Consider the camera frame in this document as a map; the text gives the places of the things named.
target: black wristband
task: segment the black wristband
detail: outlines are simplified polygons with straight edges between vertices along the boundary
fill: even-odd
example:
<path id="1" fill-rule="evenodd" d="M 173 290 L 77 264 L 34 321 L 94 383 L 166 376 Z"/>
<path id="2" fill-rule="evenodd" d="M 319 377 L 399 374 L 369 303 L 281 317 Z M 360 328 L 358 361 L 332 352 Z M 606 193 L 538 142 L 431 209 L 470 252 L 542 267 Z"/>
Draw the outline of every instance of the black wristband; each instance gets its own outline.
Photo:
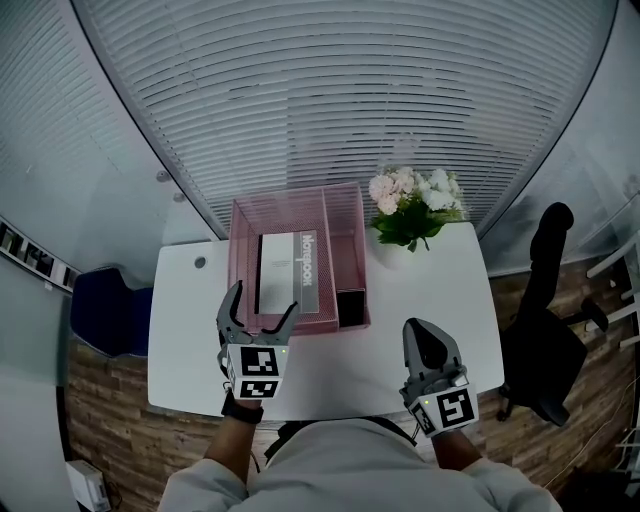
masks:
<path id="1" fill-rule="evenodd" d="M 251 425 L 257 425 L 262 421 L 262 415 L 264 414 L 264 409 L 260 407 L 260 409 L 249 409 L 247 407 L 241 406 L 236 399 L 233 397 L 233 393 L 231 390 L 227 393 L 227 398 L 224 400 L 224 405 L 222 406 L 223 416 L 231 416 L 232 418 L 242 421 L 243 423 L 249 423 Z"/>

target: shelf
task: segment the shelf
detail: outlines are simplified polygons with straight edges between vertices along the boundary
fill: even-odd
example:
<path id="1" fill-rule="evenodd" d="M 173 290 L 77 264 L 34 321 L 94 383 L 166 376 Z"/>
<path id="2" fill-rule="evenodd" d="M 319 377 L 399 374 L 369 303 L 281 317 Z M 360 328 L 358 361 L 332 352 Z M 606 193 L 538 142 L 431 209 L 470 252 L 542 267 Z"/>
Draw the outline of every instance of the shelf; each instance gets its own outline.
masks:
<path id="1" fill-rule="evenodd" d="M 0 256 L 56 288 L 73 293 L 80 272 L 56 258 L 0 217 Z"/>

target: pink wire mesh organizer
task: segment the pink wire mesh organizer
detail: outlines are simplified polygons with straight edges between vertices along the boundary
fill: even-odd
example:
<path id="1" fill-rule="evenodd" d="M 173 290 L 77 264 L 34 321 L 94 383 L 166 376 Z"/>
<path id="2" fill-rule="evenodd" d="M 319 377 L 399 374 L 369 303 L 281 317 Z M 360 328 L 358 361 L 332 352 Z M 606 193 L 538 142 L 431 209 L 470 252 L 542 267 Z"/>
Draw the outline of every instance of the pink wire mesh organizer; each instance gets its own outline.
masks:
<path id="1" fill-rule="evenodd" d="M 243 281 L 237 318 L 247 331 L 275 329 L 281 315 L 255 313 L 259 236 L 315 230 L 318 312 L 300 314 L 294 335 L 367 327 L 365 238 L 362 195 L 357 183 L 284 190 L 233 201 L 228 285 Z M 365 290 L 362 325 L 339 327 L 336 292 Z"/>

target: white flower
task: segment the white flower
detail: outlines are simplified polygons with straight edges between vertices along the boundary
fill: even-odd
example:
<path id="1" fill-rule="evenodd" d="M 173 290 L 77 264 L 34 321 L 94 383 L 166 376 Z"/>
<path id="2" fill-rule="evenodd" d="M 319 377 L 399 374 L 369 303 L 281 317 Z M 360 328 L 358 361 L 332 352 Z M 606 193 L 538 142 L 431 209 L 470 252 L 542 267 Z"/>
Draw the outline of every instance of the white flower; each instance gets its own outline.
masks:
<path id="1" fill-rule="evenodd" d="M 460 195 L 460 185 L 458 185 L 455 178 L 449 178 L 449 187 L 451 188 L 451 193 L 454 197 L 458 197 Z"/>
<path id="2" fill-rule="evenodd" d="M 398 209 L 400 194 L 387 194 L 378 201 L 378 209 L 385 215 L 393 215 Z"/>
<path id="3" fill-rule="evenodd" d="M 413 191 L 413 187 L 416 182 L 410 174 L 400 173 L 398 171 L 398 177 L 396 178 L 396 183 L 393 187 L 394 192 L 400 192 L 404 194 L 411 194 Z"/>
<path id="4" fill-rule="evenodd" d="M 427 180 L 423 180 L 422 183 L 418 184 L 418 188 L 420 189 L 420 192 L 424 194 L 426 190 L 431 189 L 431 183 Z"/>
<path id="5" fill-rule="evenodd" d="M 387 175 L 374 176 L 369 182 L 369 195 L 374 201 L 379 201 L 380 198 L 388 196 L 392 190 L 393 179 Z"/>
<path id="6" fill-rule="evenodd" d="M 396 170 L 398 176 L 413 176 L 413 168 L 411 167 L 400 167 L 400 169 Z"/>
<path id="7" fill-rule="evenodd" d="M 430 189 L 422 193 L 422 200 L 433 210 L 447 210 L 455 203 L 455 198 L 449 192 Z"/>
<path id="8" fill-rule="evenodd" d="M 443 169 L 436 169 L 431 173 L 429 178 L 431 187 L 439 190 L 440 192 L 450 192 L 451 185 L 449 184 L 449 176 Z"/>

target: window blinds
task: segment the window blinds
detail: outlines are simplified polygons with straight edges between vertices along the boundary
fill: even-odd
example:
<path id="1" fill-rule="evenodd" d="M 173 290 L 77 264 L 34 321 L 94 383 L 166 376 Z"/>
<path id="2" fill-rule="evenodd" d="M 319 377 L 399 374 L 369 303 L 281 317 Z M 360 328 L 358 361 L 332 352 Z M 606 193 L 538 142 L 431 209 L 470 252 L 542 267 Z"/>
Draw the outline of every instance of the window blinds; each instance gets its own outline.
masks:
<path id="1" fill-rule="evenodd" d="M 607 0 L 75 3 L 147 139 L 223 230 L 234 197 L 354 180 L 366 188 L 399 164 L 458 173 L 470 220 L 486 225 L 566 125 L 615 8 Z"/>

